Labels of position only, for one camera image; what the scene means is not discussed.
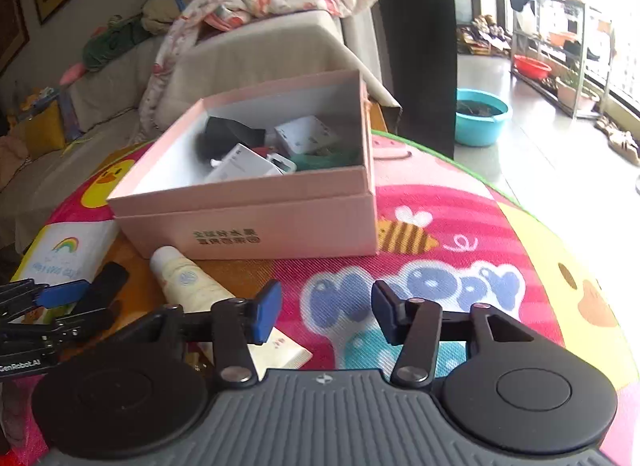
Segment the white power bank box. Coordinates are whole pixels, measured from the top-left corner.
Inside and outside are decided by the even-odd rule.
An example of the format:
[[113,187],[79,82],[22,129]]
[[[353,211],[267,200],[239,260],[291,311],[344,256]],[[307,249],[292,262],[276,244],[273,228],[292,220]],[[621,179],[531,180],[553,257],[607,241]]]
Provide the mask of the white power bank box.
[[288,155],[310,155],[329,148],[340,137],[316,116],[306,116],[281,123],[274,128],[277,140]]

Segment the yellow cushion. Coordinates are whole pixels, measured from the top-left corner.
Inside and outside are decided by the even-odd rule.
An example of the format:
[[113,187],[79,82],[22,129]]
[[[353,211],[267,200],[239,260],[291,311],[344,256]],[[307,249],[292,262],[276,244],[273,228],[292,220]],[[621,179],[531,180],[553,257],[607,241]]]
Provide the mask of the yellow cushion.
[[24,142],[32,160],[50,152],[62,151],[66,146],[60,106],[56,100],[26,120]]

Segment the cream lotion tube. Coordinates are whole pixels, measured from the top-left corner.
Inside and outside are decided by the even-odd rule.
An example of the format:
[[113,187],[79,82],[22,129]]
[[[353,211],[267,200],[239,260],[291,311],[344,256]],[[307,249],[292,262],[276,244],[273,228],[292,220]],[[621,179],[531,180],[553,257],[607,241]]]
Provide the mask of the cream lotion tube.
[[[180,304],[186,313],[209,311],[213,303],[233,298],[232,293],[206,274],[175,247],[156,249],[150,268],[163,290],[166,302]],[[248,345],[258,378],[268,368],[298,370],[312,358],[312,353],[273,328],[262,345]]]

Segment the pink floral blanket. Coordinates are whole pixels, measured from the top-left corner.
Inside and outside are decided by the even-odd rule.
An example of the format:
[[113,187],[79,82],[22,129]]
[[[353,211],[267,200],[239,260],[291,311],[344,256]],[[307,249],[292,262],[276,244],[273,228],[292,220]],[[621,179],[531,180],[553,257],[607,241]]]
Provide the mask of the pink floral blanket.
[[155,57],[148,85],[139,105],[139,141],[160,132],[156,108],[166,91],[178,58],[198,42],[201,24],[221,32],[243,27],[258,19],[323,10],[337,18],[349,18],[371,8],[378,0],[192,0],[174,21]]

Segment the teal plastic basin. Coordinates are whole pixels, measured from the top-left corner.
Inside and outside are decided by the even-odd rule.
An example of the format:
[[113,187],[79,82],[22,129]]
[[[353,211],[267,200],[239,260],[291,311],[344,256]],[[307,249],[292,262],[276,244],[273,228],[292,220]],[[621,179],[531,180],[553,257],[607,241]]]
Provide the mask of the teal plastic basin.
[[511,107],[498,96],[472,88],[458,88],[454,140],[470,147],[494,145],[511,117]]

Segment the pink cardboard box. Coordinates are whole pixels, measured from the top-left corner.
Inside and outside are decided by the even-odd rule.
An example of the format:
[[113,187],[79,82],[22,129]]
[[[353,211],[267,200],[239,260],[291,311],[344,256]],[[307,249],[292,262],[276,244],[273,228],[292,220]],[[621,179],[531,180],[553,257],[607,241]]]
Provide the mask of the pink cardboard box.
[[[202,157],[209,118],[263,129],[314,116],[349,163],[209,182]],[[274,80],[204,97],[157,139],[107,198],[144,257],[174,246],[195,260],[369,256],[378,250],[366,85],[358,71]]]

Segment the green plush toy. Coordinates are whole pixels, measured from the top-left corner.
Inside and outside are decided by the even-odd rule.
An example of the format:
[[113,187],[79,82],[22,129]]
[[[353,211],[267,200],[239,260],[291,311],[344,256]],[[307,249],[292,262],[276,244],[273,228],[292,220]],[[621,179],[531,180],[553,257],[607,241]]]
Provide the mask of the green plush toy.
[[142,25],[142,16],[124,19],[115,15],[106,27],[97,29],[81,51],[81,60],[68,68],[58,82],[70,86],[87,72],[97,72],[113,60],[150,39],[152,33]]

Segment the beige covered sofa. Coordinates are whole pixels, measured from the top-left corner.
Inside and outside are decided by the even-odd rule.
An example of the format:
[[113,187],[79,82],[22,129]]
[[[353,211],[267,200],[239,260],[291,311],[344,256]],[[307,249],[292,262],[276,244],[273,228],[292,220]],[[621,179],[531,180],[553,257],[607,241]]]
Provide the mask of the beige covered sofa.
[[88,72],[64,94],[79,137],[61,146],[6,157],[25,148],[24,133],[1,140],[1,244],[25,250],[53,210],[119,148],[157,137],[201,98],[271,80],[333,70],[360,72],[369,95],[384,107],[398,100],[352,49],[342,23],[324,10],[251,22],[213,34],[158,71],[163,38],[156,36]]

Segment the black card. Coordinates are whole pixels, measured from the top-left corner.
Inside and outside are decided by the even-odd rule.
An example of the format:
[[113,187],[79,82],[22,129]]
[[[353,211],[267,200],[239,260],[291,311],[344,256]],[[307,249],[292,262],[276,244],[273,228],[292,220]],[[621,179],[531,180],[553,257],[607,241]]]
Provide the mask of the black card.
[[236,120],[209,116],[204,130],[196,136],[196,155],[199,160],[210,163],[224,159],[238,144],[248,148],[262,147],[265,139],[265,129],[254,129]]

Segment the metal shelf rack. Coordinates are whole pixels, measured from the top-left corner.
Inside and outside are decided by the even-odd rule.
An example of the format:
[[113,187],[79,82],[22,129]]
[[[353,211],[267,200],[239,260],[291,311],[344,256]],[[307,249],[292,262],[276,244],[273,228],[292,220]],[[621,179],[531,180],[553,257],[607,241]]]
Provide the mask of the metal shelf rack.
[[[510,0],[511,74],[573,119],[598,120],[610,97],[615,56],[611,19],[586,0]],[[536,81],[514,68],[515,54],[552,67]]]

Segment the beige pillow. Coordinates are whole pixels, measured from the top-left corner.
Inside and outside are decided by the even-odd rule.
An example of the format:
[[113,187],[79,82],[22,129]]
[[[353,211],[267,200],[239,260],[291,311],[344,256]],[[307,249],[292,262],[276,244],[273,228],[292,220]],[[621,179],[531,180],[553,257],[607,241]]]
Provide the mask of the beige pillow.
[[147,0],[142,6],[141,25],[154,36],[161,36],[185,9],[185,0]]

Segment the red plastic basin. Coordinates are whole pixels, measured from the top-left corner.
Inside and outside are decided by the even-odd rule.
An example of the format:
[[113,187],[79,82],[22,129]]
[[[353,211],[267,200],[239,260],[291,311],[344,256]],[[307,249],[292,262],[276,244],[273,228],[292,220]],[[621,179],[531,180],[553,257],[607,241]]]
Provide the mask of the red plastic basin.
[[515,54],[513,60],[514,68],[518,70],[518,73],[532,80],[544,80],[550,76],[552,71],[552,67],[545,62],[525,55]]

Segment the white slippers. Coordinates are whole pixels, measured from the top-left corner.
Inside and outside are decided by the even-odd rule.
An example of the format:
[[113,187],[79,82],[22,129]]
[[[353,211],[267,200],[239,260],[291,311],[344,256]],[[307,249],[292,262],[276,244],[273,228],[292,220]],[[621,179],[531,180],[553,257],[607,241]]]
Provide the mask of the white slippers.
[[608,146],[617,155],[623,157],[628,163],[639,166],[639,145],[630,132],[618,129],[616,124],[606,117],[599,118],[594,126],[605,134]]

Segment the colourful play mat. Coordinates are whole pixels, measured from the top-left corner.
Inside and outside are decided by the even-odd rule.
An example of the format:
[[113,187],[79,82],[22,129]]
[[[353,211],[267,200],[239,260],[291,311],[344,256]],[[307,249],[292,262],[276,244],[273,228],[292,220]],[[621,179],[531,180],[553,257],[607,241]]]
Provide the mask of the colourful play mat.
[[[319,260],[228,260],[197,264],[230,293],[253,297],[270,278],[283,286],[277,327],[312,356],[305,368],[383,368],[399,353],[387,345],[370,309],[374,281],[404,297],[437,300],[446,311],[486,302],[564,345],[608,376],[618,410],[602,451],[619,465],[639,465],[639,370],[601,288],[547,226],[462,166],[427,148],[373,137],[378,242],[376,256]],[[55,276],[43,257],[80,257],[89,241],[99,263],[116,261],[129,279],[111,332],[159,307],[164,295],[149,267],[120,234],[98,241],[94,227],[116,227],[106,197],[151,144],[122,148],[58,206],[12,281]],[[32,465],[47,452],[29,397],[39,377],[1,387],[1,465]]]

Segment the large white box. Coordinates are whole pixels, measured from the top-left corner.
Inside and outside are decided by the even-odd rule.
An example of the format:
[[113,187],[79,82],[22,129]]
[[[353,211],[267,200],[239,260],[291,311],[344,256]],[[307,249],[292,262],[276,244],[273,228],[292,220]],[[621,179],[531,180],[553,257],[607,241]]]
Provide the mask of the large white box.
[[221,183],[281,175],[276,165],[243,144],[236,144],[206,175],[205,183]]

